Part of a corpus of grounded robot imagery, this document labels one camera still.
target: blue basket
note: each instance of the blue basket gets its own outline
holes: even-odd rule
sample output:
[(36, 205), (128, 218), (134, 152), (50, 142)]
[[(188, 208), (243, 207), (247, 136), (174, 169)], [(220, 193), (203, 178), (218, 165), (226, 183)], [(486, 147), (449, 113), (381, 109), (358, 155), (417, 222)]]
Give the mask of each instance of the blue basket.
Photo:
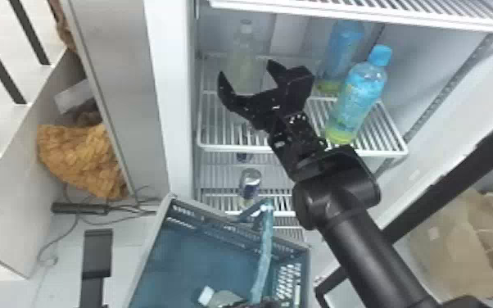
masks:
[[(129, 294), (129, 307), (198, 308), (205, 286), (248, 299), (260, 259), (260, 232), (201, 203), (168, 199), (157, 213), (160, 221)], [(264, 296), (281, 307), (308, 307), (308, 247), (275, 234), (272, 254)]]

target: cable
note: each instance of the cable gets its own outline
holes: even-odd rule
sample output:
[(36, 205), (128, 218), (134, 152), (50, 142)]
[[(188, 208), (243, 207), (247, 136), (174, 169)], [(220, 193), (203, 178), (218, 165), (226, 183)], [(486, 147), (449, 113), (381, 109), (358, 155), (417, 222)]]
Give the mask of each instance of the cable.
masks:
[(73, 222), (73, 225), (70, 226), (69, 230), (67, 230), (65, 233), (63, 233), (62, 235), (58, 236), (57, 238), (55, 238), (54, 240), (52, 240), (51, 242), (49, 242), (48, 244), (42, 246), (40, 248), (40, 250), (38, 251), (38, 255), (36, 255), (36, 261), (38, 263), (40, 263), (41, 265), (47, 265), (46, 262), (48, 260), (53, 260), (53, 264), (52, 265), (55, 265), (58, 261), (58, 258), (57, 256), (55, 256), (53, 259), (47, 259), (47, 260), (42, 260), (42, 254), (53, 244), (55, 244), (56, 242), (59, 242), (61, 241), (63, 238), (67, 237), (67, 235), (69, 235), (71, 232), (73, 232), (73, 230), (75, 230), (76, 226), (79, 224), (79, 212), (77, 211), (76, 212), (76, 215), (75, 215), (75, 221)]
[[(145, 186), (142, 186), (141, 188), (139, 188), (138, 190), (136, 190), (136, 192), (134, 192), (134, 196), (137, 196), (137, 193), (140, 190), (142, 190), (144, 188), (147, 188), (147, 187), (150, 187), (150, 186), (149, 185), (145, 185)], [(74, 202), (71, 201), (71, 199), (69, 197), (68, 188), (69, 188), (69, 184), (65, 183), (65, 186), (63, 187), (63, 197), (67, 200), (67, 202), (74, 203)], [(94, 198), (94, 195), (89, 194), (86, 198), (84, 198), (82, 201), (80, 201), (80, 203), (89, 202), (93, 198)], [(142, 217), (142, 216), (145, 216), (145, 215), (149, 215), (149, 214), (156, 214), (156, 211), (143, 210), (143, 209), (140, 208), (140, 206), (143, 203), (145, 203), (145, 202), (160, 201), (161, 199), (158, 198), (158, 197), (149, 197), (149, 198), (143, 199), (143, 200), (138, 200), (138, 199), (136, 199), (136, 200), (137, 200), (137, 203), (135, 205), (132, 205), (132, 206), (131, 205), (110, 206), (110, 201), (107, 199), (106, 200), (106, 204), (110, 207), (110, 211), (125, 211), (125, 212), (129, 212), (129, 213), (134, 213), (136, 215), (128, 216), (128, 217), (124, 217), (124, 218), (120, 218), (120, 219), (117, 219), (117, 220), (105, 221), (105, 222), (92, 222), (92, 221), (89, 221), (89, 220), (87, 220), (86, 218), (84, 218), (80, 214), (80, 209), (78, 209), (76, 211), (76, 214), (75, 214), (75, 220), (73, 221), (73, 224), (70, 226), (70, 228), (67, 231), (65, 231), (62, 235), (60, 235), (57, 238), (51, 240), (51, 242), (48, 242), (47, 244), (45, 244), (44, 246), (42, 246), (40, 248), (40, 250), (38, 251), (38, 255), (36, 256), (37, 262), (40, 263), (43, 266), (46, 266), (47, 265), (47, 262), (49, 260), (53, 260), (53, 264), (51, 264), (51, 265), (55, 265), (57, 263), (57, 261), (58, 261), (57, 256), (55, 256), (52, 259), (43, 260), (42, 259), (42, 254), (51, 245), (53, 245), (53, 244), (61, 241), (63, 238), (66, 238), (69, 234), (71, 234), (76, 229), (77, 225), (79, 224), (79, 220), (82, 220), (85, 224), (89, 224), (89, 225), (93, 225), (93, 226), (100, 226), (100, 225), (116, 224), (116, 223), (119, 223), (121, 221), (132, 220), (132, 219), (139, 218), (139, 217)]]
[(79, 216), (79, 219), (82, 220), (85, 224), (89, 224), (92, 226), (100, 226), (100, 225), (116, 224), (116, 223), (119, 223), (121, 221), (126, 221), (126, 220), (134, 220), (136, 218), (143, 217), (143, 216), (144, 216), (144, 214), (138, 214), (138, 215), (134, 215), (134, 216), (119, 218), (117, 220), (102, 221), (102, 222), (93, 222), (93, 221), (87, 220), (83, 216)]

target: open refrigerator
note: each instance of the open refrigerator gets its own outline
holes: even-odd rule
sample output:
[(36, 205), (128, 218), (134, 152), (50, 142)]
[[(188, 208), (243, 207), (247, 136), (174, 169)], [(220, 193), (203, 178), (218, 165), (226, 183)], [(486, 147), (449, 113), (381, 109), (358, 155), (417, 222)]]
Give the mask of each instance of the open refrigerator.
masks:
[[(87, 26), (80, 25), (79, 7), (86, 5), (74, 3), (75, 11), (72, 5), (66, 10), (77, 15), (71, 28), (79, 33)], [(128, 10), (117, 2), (104, 5), (117, 6), (113, 13)], [(252, 21), (262, 67), (274, 59), (315, 73), (336, 19), (363, 21), (366, 35), (355, 61), (364, 61), (375, 44), (393, 50), (381, 99), (351, 144), (378, 177), (382, 201), (369, 212), (382, 228), (493, 132), (493, 0), (145, 0), (142, 5), (147, 27), (137, 29), (147, 36), (151, 63), (145, 65), (152, 65), (156, 97), (151, 104), (156, 109), (133, 117), (133, 108), (100, 107), (104, 120), (111, 122), (108, 131), (131, 192), (152, 184), (148, 165), (155, 164), (149, 159), (160, 154), (157, 160), (166, 175), (162, 190), (237, 215), (238, 180), (242, 170), (253, 167), (262, 173), (260, 195), (277, 206), (276, 228), (306, 239), (295, 219), (292, 182), (266, 136), (234, 125), (217, 97), (216, 76), (243, 19)], [(95, 74), (99, 69), (92, 50), (88, 52), (92, 33), (83, 33), (79, 52), (83, 61), (88, 54), (87, 62), (92, 62), (86, 63), (88, 78), (102, 79), (99, 71)], [(267, 73), (260, 74), (262, 89), (273, 87), (272, 82)], [(99, 89), (94, 94), (98, 101), (108, 100)], [(317, 134), (336, 100), (317, 90), (308, 99), (305, 112)], [(154, 129), (146, 132), (153, 123)], [(140, 138), (149, 133), (156, 140), (152, 151), (144, 139), (129, 143), (134, 139), (130, 134)], [(142, 159), (130, 149), (142, 151)], [(252, 158), (240, 162), (238, 153)], [(312, 247), (323, 251), (313, 257), (314, 286), (339, 267), (321, 247)], [(331, 306), (359, 305), (351, 288), (330, 297)]]

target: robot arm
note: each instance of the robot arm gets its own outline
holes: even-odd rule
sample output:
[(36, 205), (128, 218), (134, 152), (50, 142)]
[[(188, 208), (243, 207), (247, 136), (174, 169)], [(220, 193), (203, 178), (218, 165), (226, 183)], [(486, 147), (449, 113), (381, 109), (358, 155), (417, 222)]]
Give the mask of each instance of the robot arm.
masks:
[[(353, 148), (330, 148), (311, 127), (303, 110), (314, 76), (304, 66), (287, 69), (271, 60), (267, 71), (278, 87), (252, 96), (237, 95), (220, 72), (218, 95), (230, 111), (268, 133), (269, 145), (295, 183), (292, 204), (302, 227), (323, 235), (366, 307), (440, 306), (369, 217), (380, 189), (367, 166)], [(454, 307), (469, 303), (479, 305), (473, 297), (451, 302)]]

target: green liquid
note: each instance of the green liquid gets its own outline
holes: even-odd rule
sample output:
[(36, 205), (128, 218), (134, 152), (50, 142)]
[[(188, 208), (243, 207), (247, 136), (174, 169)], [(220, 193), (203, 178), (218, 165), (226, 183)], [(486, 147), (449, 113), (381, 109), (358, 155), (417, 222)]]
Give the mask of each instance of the green liquid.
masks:
[(325, 128), (325, 138), (334, 144), (350, 144), (355, 138), (355, 134), (350, 131), (338, 129), (336, 126), (330, 125)]

